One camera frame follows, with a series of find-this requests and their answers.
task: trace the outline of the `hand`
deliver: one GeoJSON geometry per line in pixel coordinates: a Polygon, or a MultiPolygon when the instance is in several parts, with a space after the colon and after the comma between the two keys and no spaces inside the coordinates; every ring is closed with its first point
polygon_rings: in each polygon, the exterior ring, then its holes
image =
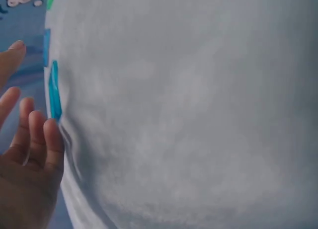
{"type": "MultiPolygon", "coordinates": [[[[25,55],[21,41],[0,53],[0,88],[25,55]]],[[[0,98],[0,127],[20,96],[17,87],[0,98]]],[[[63,176],[63,140],[54,119],[34,111],[32,98],[20,103],[19,126],[0,155],[0,229],[44,229],[56,205],[63,176]]]]}

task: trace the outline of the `white fabric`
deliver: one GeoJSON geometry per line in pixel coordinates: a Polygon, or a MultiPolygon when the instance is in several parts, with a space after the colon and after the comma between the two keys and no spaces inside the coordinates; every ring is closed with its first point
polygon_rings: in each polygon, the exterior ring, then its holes
{"type": "Polygon", "coordinates": [[[315,0],[55,0],[46,25],[76,229],[318,228],[315,0]]]}

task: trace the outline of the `fingernail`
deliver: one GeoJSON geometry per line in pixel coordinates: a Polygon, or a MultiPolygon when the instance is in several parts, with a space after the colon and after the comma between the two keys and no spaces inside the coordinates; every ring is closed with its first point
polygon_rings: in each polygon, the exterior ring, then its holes
{"type": "Polygon", "coordinates": [[[21,40],[16,41],[15,43],[13,43],[9,49],[14,49],[14,50],[20,50],[24,48],[24,43],[21,40]]]}

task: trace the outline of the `finger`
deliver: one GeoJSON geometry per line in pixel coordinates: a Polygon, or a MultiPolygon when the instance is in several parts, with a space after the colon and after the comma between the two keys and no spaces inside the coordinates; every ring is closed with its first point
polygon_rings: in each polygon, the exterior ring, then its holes
{"type": "Polygon", "coordinates": [[[22,41],[17,41],[10,48],[0,53],[0,89],[3,88],[9,77],[15,73],[21,64],[26,52],[22,41]]]}
{"type": "Polygon", "coordinates": [[[26,97],[20,102],[19,126],[13,137],[10,148],[3,154],[3,158],[18,164],[24,164],[28,159],[30,146],[29,114],[34,110],[34,100],[26,97]]]}
{"type": "Polygon", "coordinates": [[[0,129],[20,97],[18,87],[10,87],[0,98],[0,129]]]}
{"type": "Polygon", "coordinates": [[[32,111],[29,115],[30,156],[25,167],[36,171],[44,167],[46,159],[46,143],[43,132],[45,120],[39,111],[32,111]]]}
{"type": "Polygon", "coordinates": [[[64,145],[62,135],[54,119],[44,124],[44,136],[47,145],[45,171],[57,186],[60,185],[64,171],[64,145]]]}

